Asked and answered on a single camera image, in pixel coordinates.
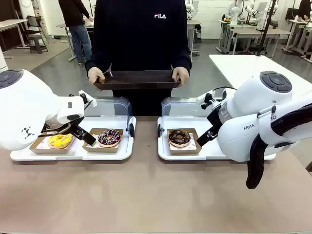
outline cardboard box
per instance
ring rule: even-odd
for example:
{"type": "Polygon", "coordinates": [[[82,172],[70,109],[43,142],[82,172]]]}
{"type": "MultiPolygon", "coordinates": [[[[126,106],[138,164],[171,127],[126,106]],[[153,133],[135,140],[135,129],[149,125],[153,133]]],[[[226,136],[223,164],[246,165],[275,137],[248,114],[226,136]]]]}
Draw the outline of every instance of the cardboard box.
{"type": "MultiPolygon", "coordinates": [[[[101,132],[104,132],[105,130],[109,130],[111,128],[93,128],[91,129],[90,131],[90,134],[95,137],[98,141],[98,135],[101,133],[101,132]]],[[[117,129],[115,128],[115,130],[119,131],[120,135],[121,135],[121,138],[122,138],[122,134],[123,134],[123,129],[117,129]]],[[[83,148],[88,151],[88,152],[97,152],[97,153],[117,153],[118,151],[118,147],[121,143],[121,138],[120,138],[120,142],[118,145],[112,147],[112,148],[104,148],[104,147],[101,147],[99,144],[96,144],[95,146],[90,146],[88,145],[86,142],[84,143],[83,145],[83,148]]]]}
{"type": "Polygon", "coordinates": [[[192,150],[188,150],[188,148],[190,147],[189,145],[183,147],[183,148],[177,148],[175,146],[170,147],[170,141],[169,141],[169,133],[171,133],[173,130],[176,129],[167,129],[167,136],[168,136],[168,144],[169,144],[169,149],[170,149],[170,153],[172,155],[192,155],[192,154],[198,154],[201,151],[201,146],[197,143],[197,139],[198,139],[198,135],[197,132],[195,130],[195,128],[179,128],[181,130],[184,130],[186,132],[188,132],[190,135],[193,135],[193,139],[194,139],[194,144],[195,144],[195,149],[192,150]]]}
{"type": "Polygon", "coordinates": [[[68,153],[70,147],[72,146],[74,140],[76,137],[73,136],[72,141],[68,146],[66,146],[63,149],[51,149],[48,144],[50,136],[47,137],[39,137],[35,142],[30,146],[30,150],[34,152],[37,155],[42,155],[42,154],[60,154],[60,155],[65,155],[68,153]],[[39,146],[40,143],[44,143],[44,148],[38,149],[37,147],[39,146]]]}

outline chocolate frosted donut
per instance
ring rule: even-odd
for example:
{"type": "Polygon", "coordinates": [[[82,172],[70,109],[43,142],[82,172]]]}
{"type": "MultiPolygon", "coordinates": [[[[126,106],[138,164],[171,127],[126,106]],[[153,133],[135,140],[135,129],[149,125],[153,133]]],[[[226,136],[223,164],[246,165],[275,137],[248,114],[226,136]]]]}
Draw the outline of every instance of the chocolate frosted donut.
{"type": "Polygon", "coordinates": [[[104,132],[100,133],[97,137],[100,146],[105,148],[114,147],[119,143],[120,139],[121,135],[119,131],[115,129],[105,130],[104,132]]]}
{"type": "Polygon", "coordinates": [[[169,142],[176,147],[184,147],[191,142],[190,134],[181,129],[175,129],[170,132],[168,138],[169,142]]]}

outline brown cardboard tray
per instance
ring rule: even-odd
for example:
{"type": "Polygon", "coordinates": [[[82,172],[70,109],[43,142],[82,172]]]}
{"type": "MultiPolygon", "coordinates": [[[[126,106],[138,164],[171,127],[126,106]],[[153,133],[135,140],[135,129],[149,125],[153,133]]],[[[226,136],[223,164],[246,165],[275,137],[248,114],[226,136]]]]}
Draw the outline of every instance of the brown cardboard tray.
{"type": "Polygon", "coordinates": [[[173,89],[181,82],[172,80],[172,70],[106,72],[105,83],[94,85],[101,90],[173,89]]]}
{"type": "MultiPolygon", "coordinates": [[[[90,131],[90,134],[91,135],[99,135],[101,132],[105,131],[105,130],[108,130],[108,129],[111,129],[111,128],[93,128],[91,129],[90,131]]],[[[121,135],[121,139],[122,139],[122,135],[123,135],[123,129],[117,129],[115,128],[115,130],[119,131],[120,135],[121,135]]],[[[112,147],[112,148],[104,148],[104,147],[100,147],[100,148],[95,148],[95,147],[87,147],[87,143],[85,142],[84,145],[83,145],[83,148],[88,151],[88,152],[96,152],[96,153],[117,153],[118,151],[118,147],[121,143],[121,139],[120,139],[120,142],[117,146],[115,147],[112,147]]]]}
{"type": "Polygon", "coordinates": [[[34,141],[34,143],[30,146],[30,150],[34,152],[37,155],[42,155],[42,154],[59,154],[59,155],[65,155],[68,153],[70,147],[72,146],[73,142],[75,141],[76,137],[73,136],[72,141],[68,146],[66,146],[63,149],[36,149],[36,147],[44,141],[45,138],[50,138],[50,136],[47,137],[39,137],[37,140],[34,141]]]}
{"type": "Polygon", "coordinates": [[[167,132],[170,133],[170,132],[172,132],[173,130],[176,130],[176,129],[184,130],[184,131],[188,132],[189,134],[192,133],[194,141],[195,141],[196,149],[195,150],[183,150],[183,148],[182,148],[181,150],[172,150],[170,148],[170,142],[169,142],[169,137],[168,137],[168,144],[169,144],[170,153],[172,155],[193,155],[193,154],[198,154],[201,151],[201,146],[197,143],[198,135],[197,135],[197,132],[196,132],[195,128],[167,129],[167,132]]]}

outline hand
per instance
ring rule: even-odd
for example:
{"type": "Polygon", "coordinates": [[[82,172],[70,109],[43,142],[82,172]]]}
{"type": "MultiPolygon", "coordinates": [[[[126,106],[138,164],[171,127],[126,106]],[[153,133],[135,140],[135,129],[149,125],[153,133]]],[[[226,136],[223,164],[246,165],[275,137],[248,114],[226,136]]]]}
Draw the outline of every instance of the hand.
{"type": "Polygon", "coordinates": [[[94,83],[96,82],[97,79],[99,79],[99,81],[104,84],[105,82],[105,76],[102,73],[102,71],[100,69],[98,69],[97,67],[92,67],[89,71],[88,71],[88,78],[89,78],[89,82],[94,85],[94,83]]]}
{"type": "Polygon", "coordinates": [[[178,82],[179,78],[181,80],[179,87],[182,87],[189,79],[189,71],[185,67],[176,67],[174,69],[172,79],[175,82],[178,82]]]}

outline donut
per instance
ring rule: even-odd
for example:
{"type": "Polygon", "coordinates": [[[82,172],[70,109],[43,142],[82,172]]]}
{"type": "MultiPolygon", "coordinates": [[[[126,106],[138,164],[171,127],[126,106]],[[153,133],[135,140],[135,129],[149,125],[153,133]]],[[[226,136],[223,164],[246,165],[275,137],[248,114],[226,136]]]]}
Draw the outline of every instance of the donut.
{"type": "Polygon", "coordinates": [[[73,135],[55,135],[49,138],[49,147],[51,149],[63,149],[73,140],[73,135]]]}
{"type": "Polygon", "coordinates": [[[98,143],[104,148],[112,148],[119,144],[121,135],[115,129],[107,129],[101,132],[97,137],[98,143]]]}
{"type": "Polygon", "coordinates": [[[191,142],[190,134],[181,129],[175,129],[170,132],[168,138],[170,144],[179,148],[185,147],[191,142]]]}

